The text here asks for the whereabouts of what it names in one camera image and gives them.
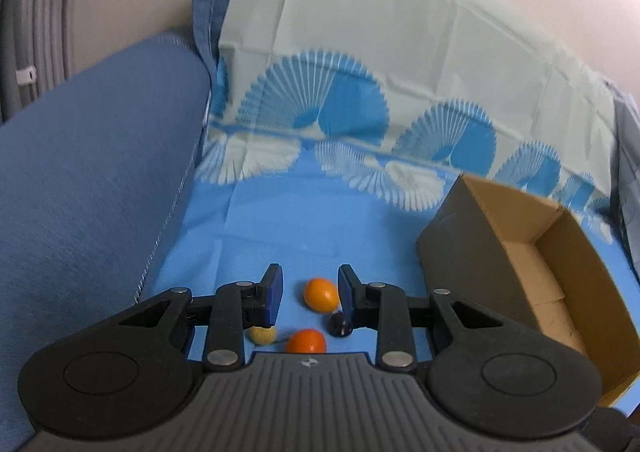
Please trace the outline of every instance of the orange fruit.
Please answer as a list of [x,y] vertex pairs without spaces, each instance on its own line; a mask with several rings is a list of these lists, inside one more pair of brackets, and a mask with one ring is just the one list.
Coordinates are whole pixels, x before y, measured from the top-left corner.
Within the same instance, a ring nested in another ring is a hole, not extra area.
[[338,288],[325,278],[313,278],[308,281],[303,297],[306,305],[317,313],[333,313],[340,303]]
[[293,333],[287,341],[286,353],[300,353],[309,355],[312,353],[325,353],[326,340],[320,331],[315,329],[302,329]]

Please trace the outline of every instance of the open brown box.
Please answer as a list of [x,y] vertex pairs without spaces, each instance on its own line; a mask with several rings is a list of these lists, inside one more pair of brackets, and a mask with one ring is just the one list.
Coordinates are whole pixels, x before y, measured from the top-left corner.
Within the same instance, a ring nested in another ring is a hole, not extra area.
[[430,289],[588,355],[602,377],[600,405],[616,403],[640,375],[640,339],[618,289],[559,203],[461,175],[416,248]]

